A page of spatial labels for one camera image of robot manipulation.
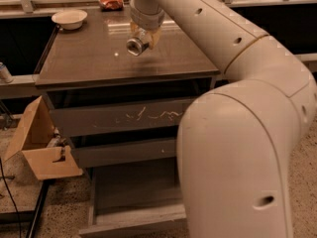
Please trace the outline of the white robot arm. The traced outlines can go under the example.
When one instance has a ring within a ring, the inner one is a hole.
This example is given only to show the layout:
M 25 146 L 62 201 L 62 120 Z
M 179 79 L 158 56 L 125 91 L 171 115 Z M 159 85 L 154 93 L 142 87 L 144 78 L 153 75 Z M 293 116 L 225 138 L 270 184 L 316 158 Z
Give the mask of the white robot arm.
M 181 118 L 177 165 L 191 238 L 293 238 L 289 156 L 316 113 L 310 70 L 217 0 L 132 0 L 142 28 L 165 12 L 228 84 Z

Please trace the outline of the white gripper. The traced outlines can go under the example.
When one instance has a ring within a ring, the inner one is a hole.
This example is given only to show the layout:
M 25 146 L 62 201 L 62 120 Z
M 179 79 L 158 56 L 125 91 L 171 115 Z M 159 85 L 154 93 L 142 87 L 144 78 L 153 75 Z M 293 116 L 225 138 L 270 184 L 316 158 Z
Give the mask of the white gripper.
M 149 31 L 149 48 L 152 50 L 159 42 L 161 28 L 164 19 L 164 11 L 155 0 L 131 0 L 130 29 L 133 38 L 140 36 L 140 28 Z

